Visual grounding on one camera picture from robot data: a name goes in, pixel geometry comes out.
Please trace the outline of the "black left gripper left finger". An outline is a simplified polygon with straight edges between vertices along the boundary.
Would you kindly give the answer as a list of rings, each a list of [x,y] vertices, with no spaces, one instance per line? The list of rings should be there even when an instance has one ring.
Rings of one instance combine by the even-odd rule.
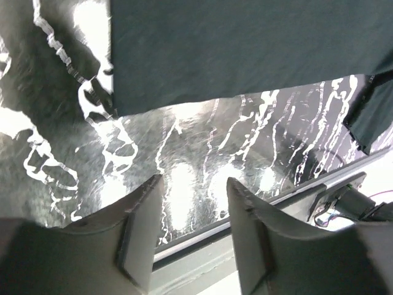
[[[1,293],[147,294],[163,189],[153,175],[64,228],[1,219]]]

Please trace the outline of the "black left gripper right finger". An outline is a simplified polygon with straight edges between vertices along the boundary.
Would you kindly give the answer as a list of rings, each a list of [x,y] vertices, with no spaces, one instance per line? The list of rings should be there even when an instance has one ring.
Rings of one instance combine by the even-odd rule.
[[[294,191],[311,198],[298,219],[255,196],[237,179],[227,181],[233,249],[243,294],[391,294],[392,222],[361,222],[338,212],[333,187]]]

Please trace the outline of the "black t shirt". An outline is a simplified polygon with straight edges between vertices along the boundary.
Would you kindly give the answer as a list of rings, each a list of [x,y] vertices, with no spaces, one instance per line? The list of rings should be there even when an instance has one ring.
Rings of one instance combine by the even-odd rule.
[[[391,1],[112,1],[121,116],[362,74],[344,124],[364,153],[392,125]]]

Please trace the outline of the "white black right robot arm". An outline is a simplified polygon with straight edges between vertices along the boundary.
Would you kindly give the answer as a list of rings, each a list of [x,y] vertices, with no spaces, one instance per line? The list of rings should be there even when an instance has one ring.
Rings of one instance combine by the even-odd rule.
[[[376,204],[370,197],[347,185],[333,195],[334,208],[355,221],[392,222],[392,202]]]

